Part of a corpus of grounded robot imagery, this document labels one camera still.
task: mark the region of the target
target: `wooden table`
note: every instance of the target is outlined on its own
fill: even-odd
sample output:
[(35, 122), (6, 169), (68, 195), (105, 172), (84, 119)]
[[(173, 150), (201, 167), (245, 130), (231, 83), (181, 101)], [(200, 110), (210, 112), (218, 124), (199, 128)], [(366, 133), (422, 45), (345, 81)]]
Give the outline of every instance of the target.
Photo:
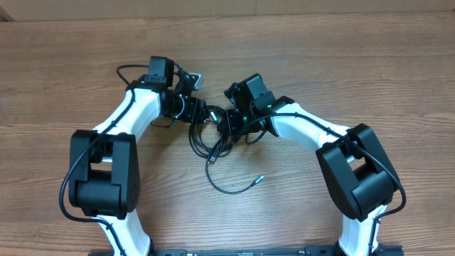
[[(455, 254), (451, 12), (0, 23), (0, 254), (109, 249), (100, 227), (63, 217), (58, 190), (71, 134), (104, 121), (124, 97), (115, 67), (147, 64), (150, 55), (204, 74), (194, 95), (209, 104), (229, 107), (223, 90), (258, 72), (277, 97), (317, 116), (370, 125), (408, 195), (405, 210), (384, 219), (380, 242), (404, 245), (408, 255)], [(184, 123), (150, 127), (138, 145), (138, 211), (158, 249), (338, 239), (342, 215), (313, 152), (270, 134), (239, 143), (210, 170), (215, 181), (235, 189), (266, 178), (229, 196), (210, 186), (187, 136)], [(399, 202), (396, 193), (391, 207)]]

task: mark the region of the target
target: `cable connector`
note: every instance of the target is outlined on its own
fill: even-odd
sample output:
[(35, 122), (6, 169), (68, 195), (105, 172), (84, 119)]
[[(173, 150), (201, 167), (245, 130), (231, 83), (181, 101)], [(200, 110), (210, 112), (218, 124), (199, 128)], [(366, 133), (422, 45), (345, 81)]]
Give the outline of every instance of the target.
[(264, 179), (264, 175), (261, 175), (255, 179), (255, 182), (253, 182), (255, 185), (257, 185), (259, 182), (261, 182)]
[(212, 115), (213, 121), (214, 121), (216, 124), (218, 124), (218, 118), (216, 117), (216, 114), (213, 113), (213, 112), (211, 112), (210, 114)]
[(212, 156), (209, 159), (210, 163), (213, 163), (218, 158), (219, 154), (220, 154), (220, 150), (217, 147), (216, 149), (213, 150)]

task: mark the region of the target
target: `wire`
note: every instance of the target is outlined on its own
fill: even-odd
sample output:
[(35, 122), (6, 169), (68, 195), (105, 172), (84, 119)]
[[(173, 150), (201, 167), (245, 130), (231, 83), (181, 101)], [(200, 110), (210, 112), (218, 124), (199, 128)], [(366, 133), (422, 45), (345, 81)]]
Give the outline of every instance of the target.
[[(128, 80), (120, 73), (120, 70), (122, 68), (147, 68), (148, 65), (121, 65), (119, 67), (117, 67), (117, 74), (118, 76), (128, 85), (130, 86), (130, 83), (128, 82)], [(117, 235), (117, 233), (115, 232), (114, 228), (112, 227), (112, 224), (110, 224), (109, 222), (107, 222), (106, 220), (104, 219), (94, 219), (94, 218), (78, 218), (78, 217), (75, 217), (73, 215), (71, 215), (67, 210), (66, 210), (66, 207), (65, 207), (65, 202), (64, 202), (64, 197), (65, 197), (65, 189), (66, 189), (66, 185), (68, 184), (68, 181), (70, 180), (70, 177), (71, 177), (71, 174), (73, 174), (76, 166), (80, 163), (80, 161), (82, 160), (82, 158), (93, 148), (94, 145), (96, 145), (98, 143), (99, 140), (101, 140), (101, 138), (103, 138), (106, 133), (109, 132), (109, 130), (111, 130), (112, 128), (114, 128), (117, 123), (123, 118), (123, 116), (128, 113), (129, 109), (131, 108), (131, 106), (134, 104), (134, 101), (135, 101), (135, 98), (136, 98), (136, 95), (134, 93), (134, 90), (133, 89), (128, 89), (128, 90), (131, 90), (131, 94), (132, 94), (132, 97), (131, 97), (131, 100), (129, 101), (127, 107), (125, 107), (125, 109), (122, 111), (122, 113), (120, 113), (120, 115), (114, 120), (111, 122), (111, 124), (105, 129), (103, 130), (102, 132), (100, 132), (98, 134), (98, 136), (92, 140), (92, 142), (90, 142), (88, 144), (88, 146), (84, 149), (84, 151), (79, 155), (79, 157), (76, 159), (76, 161), (74, 162), (74, 164), (71, 166), (71, 168), (68, 170), (68, 172), (66, 173), (66, 176), (65, 178), (63, 179), (63, 182), (62, 182), (62, 186), (60, 187), (60, 193), (58, 195), (58, 204), (60, 206), (60, 210), (62, 211), (63, 215), (70, 219), (70, 220), (73, 220), (73, 221), (77, 221), (77, 222), (81, 222), (81, 223), (100, 223), (100, 224), (103, 224), (106, 226), (106, 229), (108, 229), (111, 234), (112, 234), (112, 237), (114, 238), (114, 241), (115, 241), (115, 244), (117, 245), (117, 247), (119, 248), (119, 251), (120, 251), (120, 255), (122, 256), (127, 256), (125, 250), (123, 249), (122, 247), (122, 244), (120, 243), (120, 240), (119, 240), (119, 237)]]
[(160, 128), (171, 128), (174, 124), (176, 123), (176, 119), (172, 118), (172, 121), (168, 125), (159, 125), (159, 124), (154, 124), (153, 121), (150, 122), (150, 125), (153, 125), (155, 127), (160, 127)]
[(254, 144), (254, 143), (258, 142), (258, 141), (264, 136), (264, 134), (265, 134), (266, 132), (267, 132), (267, 130), (265, 129), (265, 130), (262, 131), (261, 134), (260, 134), (254, 141), (252, 141), (252, 142), (248, 142), (248, 135), (249, 135), (249, 134), (246, 134), (246, 135), (245, 135), (245, 143), (246, 143), (247, 145), (251, 145), (251, 144)]
[(347, 144), (349, 144), (349, 146), (357, 149), (361, 154), (363, 154), (363, 156), (371, 161), (374, 161), (380, 168), (383, 169), (383, 171), (385, 171), (385, 173), (392, 179), (394, 185), (398, 188), (398, 190), (400, 190), (400, 193), (401, 193), (401, 197), (402, 197), (402, 200), (401, 200), (401, 204), (396, 207), (395, 209), (392, 209), (392, 210), (389, 210), (387, 212), (384, 212), (384, 213), (381, 213), (377, 216), (375, 216), (373, 218), (373, 228), (371, 229), (371, 234), (370, 234), (370, 242), (368, 243), (368, 246), (370, 248), (369, 250), (369, 255), (371, 255), (373, 253), (373, 240), (374, 240), (374, 235), (375, 235), (375, 231), (376, 231), (376, 225), (378, 223), (380, 223), (380, 219), (382, 217), (385, 217), (385, 216), (388, 216), (388, 215), (392, 215), (392, 214), (395, 214), (395, 213), (398, 213), (399, 211), (401, 211), (405, 206), (406, 206), (406, 201), (407, 201), (407, 198), (406, 198), (406, 192), (405, 192), (405, 188), (403, 188), (402, 184), (400, 183), (400, 181), (398, 181), (398, 179), (392, 174), (392, 172), (390, 172), (389, 169), (387, 169), (384, 164), (382, 164), (379, 160), (377, 160), (374, 156), (372, 156), (370, 153), (368, 153), (366, 150), (364, 150), (364, 148), (362, 148), (361, 146), (359, 146), (358, 144), (352, 142), (348, 137), (346, 136), (343, 136), (335, 131), (333, 131), (332, 129), (328, 128), (328, 127), (325, 127), (323, 126), (322, 124), (320, 124), (319, 122), (317, 122), (316, 120), (306, 116), (306, 115), (302, 115), (302, 114), (299, 114), (299, 113), (275, 113), (275, 114), (270, 114), (270, 115), (267, 115), (267, 116), (264, 116), (264, 117), (260, 117), (260, 118), (257, 118), (251, 122), (249, 122), (248, 124), (246, 124), (239, 132), (239, 137), (237, 138), (236, 142), (240, 139), (240, 137), (247, 131), (247, 129), (257, 123), (257, 122), (260, 122), (264, 119), (268, 119), (268, 118), (271, 118), (271, 117), (300, 117), (302, 119), (305, 119), (307, 121), (309, 121), (310, 123), (316, 125), (317, 127), (321, 128), (323, 131), (327, 132), (328, 134), (331, 134), (335, 137), (338, 137), (340, 139), (342, 139), (344, 142), (346, 142)]
[(261, 182), (263, 179), (264, 179), (264, 176), (261, 175), (259, 177), (257, 177), (248, 187), (242, 189), (242, 190), (239, 190), (239, 191), (226, 191), (226, 190), (223, 190), (221, 189), (220, 187), (216, 186), (215, 183), (213, 183), (212, 181), (212, 178), (210, 177), (210, 174), (208, 173), (208, 165), (210, 164), (210, 158), (212, 157), (213, 155), (213, 152), (215, 151), (215, 149), (219, 146), (221, 146), (222, 144), (222, 140), (223, 139), (219, 139), (216, 143), (215, 143), (215, 146), (213, 146), (212, 150), (210, 150), (210, 153), (208, 155), (208, 158), (207, 160), (205, 161), (205, 174), (208, 178), (208, 181), (210, 182), (210, 184), (212, 184), (213, 188), (215, 188), (216, 190), (218, 190), (219, 192), (222, 192), (222, 193), (226, 193), (226, 194), (229, 194), (229, 195), (236, 195), (236, 194), (239, 194), (239, 193), (242, 193), (242, 192), (245, 192), (247, 191), (248, 189), (252, 188), (253, 186), (256, 186), (259, 182)]
[[(223, 115), (225, 113), (225, 110), (222, 107), (219, 106), (214, 106), (214, 105), (208, 105), (207, 106), (208, 110), (214, 111), (214, 113), (217, 113), (219, 115)], [(203, 114), (202, 110), (199, 109), (199, 112), (196, 114), (196, 108), (193, 111), (193, 119), (191, 120), (191, 125), (190, 129), (188, 131), (188, 140), (190, 142), (190, 146), (195, 152), (196, 155), (199, 157), (202, 157), (204, 159), (208, 158), (208, 154), (212, 150), (212, 147), (207, 146), (203, 140), (202, 140), (202, 130), (203, 130), (203, 125), (206, 122), (211, 122), (209, 120), (204, 120), (204, 122), (200, 122), (199, 124), (197, 121), (200, 121), (200, 116)], [(216, 154), (215, 157), (225, 157), (230, 153), (230, 150), (232, 149), (231, 144), (223, 144), (221, 147), (220, 151), (218, 152), (219, 154)]]

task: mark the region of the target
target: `white arm segment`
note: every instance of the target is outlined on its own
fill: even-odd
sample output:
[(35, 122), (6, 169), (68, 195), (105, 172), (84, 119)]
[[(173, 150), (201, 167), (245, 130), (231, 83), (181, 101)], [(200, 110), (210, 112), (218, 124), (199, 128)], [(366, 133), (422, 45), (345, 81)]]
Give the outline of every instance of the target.
[[(277, 110), (277, 113), (295, 112), (306, 115), (341, 135), (345, 135), (346, 130), (349, 129), (349, 127), (324, 121), (321, 118), (308, 113), (297, 103), (287, 104)], [(333, 135), (327, 134), (327, 132), (323, 131), (321, 128), (310, 123), (310, 121), (298, 117), (272, 117), (272, 124), (279, 137), (297, 142), (313, 153), (322, 147), (324, 143), (334, 142), (338, 139)]]
[[(149, 255), (151, 241), (149, 236), (144, 232), (141, 226), (141, 221), (137, 215), (136, 209), (131, 213), (128, 213), (124, 220), (119, 220), (117, 217), (98, 215), (99, 219), (104, 219), (112, 224), (119, 240), (122, 244), (125, 253), (128, 256), (147, 256)], [(104, 230), (109, 242), (114, 248), (114, 256), (120, 256), (119, 248), (115, 243), (114, 238), (110, 231), (106, 229), (106, 226), (100, 224)]]
[[(367, 256), (370, 252), (370, 236), (373, 228), (373, 218), (384, 213), (387, 206), (380, 206), (368, 214), (368, 218), (362, 222), (351, 220), (343, 216), (343, 232), (341, 233), (338, 244), (348, 256)], [(376, 225), (375, 237), (373, 239), (373, 249), (376, 250), (378, 242), (379, 225)]]
[[(299, 113), (306, 115), (325, 127), (329, 127), (333, 131), (346, 135), (346, 130), (349, 127), (339, 126), (330, 122), (324, 121), (321, 118), (308, 113), (303, 110), (299, 104), (287, 104), (277, 113)], [(327, 134), (321, 128), (310, 123), (302, 118), (296, 117), (272, 117), (272, 124), (278, 136), (285, 139), (290, 139), (300, 145), (306, 147), (311, 152), (316, 152), (326, 142), (334, 142), (338, 138)], [(346, 161), (351, 162), (354, 158), (351, 156)], [(372, 211), (366, 220), (360, 222), (358, 220), (351, 220), (343, 216), (343, 232), (339, 239), (339, 245), (347, 256), (368, 256), (368, 249), (370, 242), (371, 229), (373, 228), (373, 218), (385, 211), (386, 206), (380, 206)], [(379, 225), (376, 225), (375, 237), (373, 240), (374, 248), (378, 247), (376, 240)]]
[[(136, 142), (139, 141), (145, 129), (149, 126), (151, 121), (155, 120), (160, 115), (161, 103), (159, 94), (146, 89), (134, 89), (135, 102), (128, 110), (128, 112), (120, 119), (115, 127), (113, 127), (108, 134), (119, 134), (125, 132), (127, 134), (134, 134)], [(97, 125), (94, 130), (98, 132), (104, 131), (114, 119), (128, 106), (131, 101), (132, 92), (127, 90), (125, 98), (118, 108), (106, 119), (103, 123)], [(112, 162), (112, 158), (103, 157), (103, 162)]]
[[(151, 90), (134, 89), (134, 94), (135, 102), (108, 134), (119, 134), (122, 132), (134, 134), (136, 136), (136, 142), (138, 142), (151, 121), (160, 115), (161, 105), (159, 94), (152, 92)], [(106, 121), (97, 125), (94, 130), (97, 130), (98, 132), (105, 130), (128, 106), (131, 98), (131, 90), (127, 90), (125, 92), (125, 98), (120, 106), (118, 106)], [(112, 158), (103, 157), (102, 160), (104, 162), (111, 162)], [(124, 220), (105, 215), (98, 215), (94, 218), (102, 218), (112, 224), (127, 255), (147, 256), (149, 254), (151, 240), (142, 229), (141, 221), (139, 220), (136, 210), (128, 213)], [(117, 247), (111, 232), (108, 231), (103, 224), (100, 224), (100, 226), (106, 233), (111, 246), (114, 248), (114, 255), (120, 256), (119, 248)]]

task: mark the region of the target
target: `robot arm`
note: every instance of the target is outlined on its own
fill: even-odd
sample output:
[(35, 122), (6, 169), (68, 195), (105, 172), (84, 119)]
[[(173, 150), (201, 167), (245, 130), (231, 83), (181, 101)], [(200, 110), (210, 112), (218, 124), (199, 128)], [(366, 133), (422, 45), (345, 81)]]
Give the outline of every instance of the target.
[[(352, 170), (349, 162), (364, 156), (340, 137), (327, 132), (328, 128), (349, 138), (378, 159), (398, 180), (387, 154), (371, 128), (364, 124), (352, 129), (331, 124), (303, 110), (288, 97), (276, 100), (259, 74), (232, 84), (225, 91), (225, 96), (234, 104), (234, 109), (227, 112), (219, 123), (220, 132), (233, 135), (238, 140), (250, 132), (267, 130), (276, 137), (290, 139), (314, 152), (328, 192), (344, 214), (339, 248), (346, 255), (363, 256), (369, 255), (371, 249), (378, 247), (378, 226), (373, 225), (373, 219), (384, 213), (397, 187), (387, 173), (370, 159), (365, 159), (362, 166)], [(314, 122), (299, 118), (298, 114)], [(254, 119), (264, 120), (254, 126), (248, 125), (248, 121), (252, 124)], [(370, 242), (371, 234), (374, 234), (373, 242)]]
[[(205, 101), (191, 97), (192, 91), (200, 88), (202, 75), (187, 73), (177, 66), (179, 81), (175, 90), (168, 89), (172, 86), (174, 65), (177, 66), (172, 60), (152, 56), (149, 73), (129, 83), (120, 106), (92, 131), (77, 130), (71, 138), (71, 165), (95, 138), (98, 143), (70, 176), (70, 202), (86, 216), (110, 223), (119, 234), (126, 255), (147, 256), (153, 252), (153, 243), (142, 229), (136, 211), (140, 191), (137, 142), (160, 114), (184, 122), (201, 122), (199, 119), (208, 116)], [(115, 126), (105, 132), (122, 113)], [(91, 164), (101, 161), (112, 162), (112, 171), (92, 169)], [(114, 255), (123, 255), (110, 230), (105, 224), (100, 226)]]

